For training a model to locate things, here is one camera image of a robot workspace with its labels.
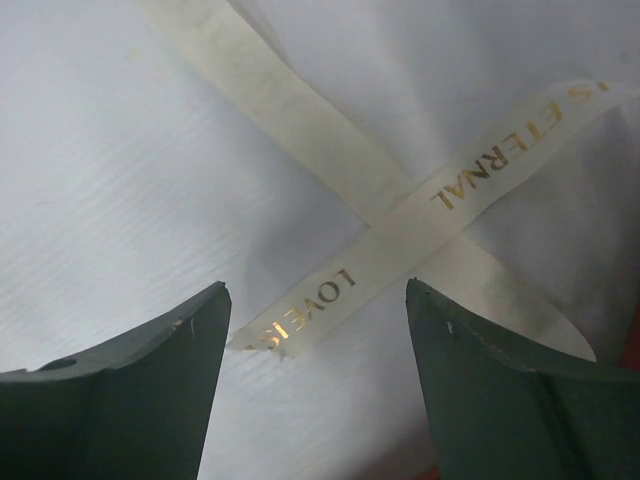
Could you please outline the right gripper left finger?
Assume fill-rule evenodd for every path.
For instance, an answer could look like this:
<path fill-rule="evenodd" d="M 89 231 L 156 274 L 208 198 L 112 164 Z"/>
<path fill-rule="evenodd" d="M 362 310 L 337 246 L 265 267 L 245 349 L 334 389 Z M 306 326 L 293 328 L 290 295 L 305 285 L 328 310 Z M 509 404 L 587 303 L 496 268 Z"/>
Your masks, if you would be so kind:
<path fill-rule="evenodd" d="M 217 282 L 39 369 L 1 376 L 5 479 L 194 479 L 231 314 Z"/>

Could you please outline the cream printed ribbon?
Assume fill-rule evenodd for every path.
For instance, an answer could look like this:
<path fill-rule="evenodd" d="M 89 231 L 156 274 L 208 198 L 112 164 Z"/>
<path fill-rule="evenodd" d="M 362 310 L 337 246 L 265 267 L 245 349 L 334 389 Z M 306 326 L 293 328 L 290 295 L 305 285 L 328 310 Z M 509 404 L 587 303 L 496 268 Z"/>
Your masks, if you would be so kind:
<path fill-rule="evenodd" d="M 595 118 L 637 99 L 637 89 L 587 80 L 553 84 L 418 183 L 302 81 L 229 3 L 146 1 L 143 9 L 207 80 L 367 226 L 235 332 L 231 349 L 297 357 L 420 269 L 466 309 L 549 348 L 594 359 L 572 323 L 464 231 Z"/>

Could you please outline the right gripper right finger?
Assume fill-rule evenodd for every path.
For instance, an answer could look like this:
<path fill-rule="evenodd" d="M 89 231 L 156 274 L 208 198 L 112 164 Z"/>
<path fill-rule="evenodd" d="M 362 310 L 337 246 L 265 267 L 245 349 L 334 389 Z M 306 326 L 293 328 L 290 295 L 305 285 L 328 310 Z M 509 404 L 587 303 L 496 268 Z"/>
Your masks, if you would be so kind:
<path fill-rule="evenodd" d="M 406 310 L 445 479 L 635 479 L 639 375 L 559 352 L 420 280 Z"/>

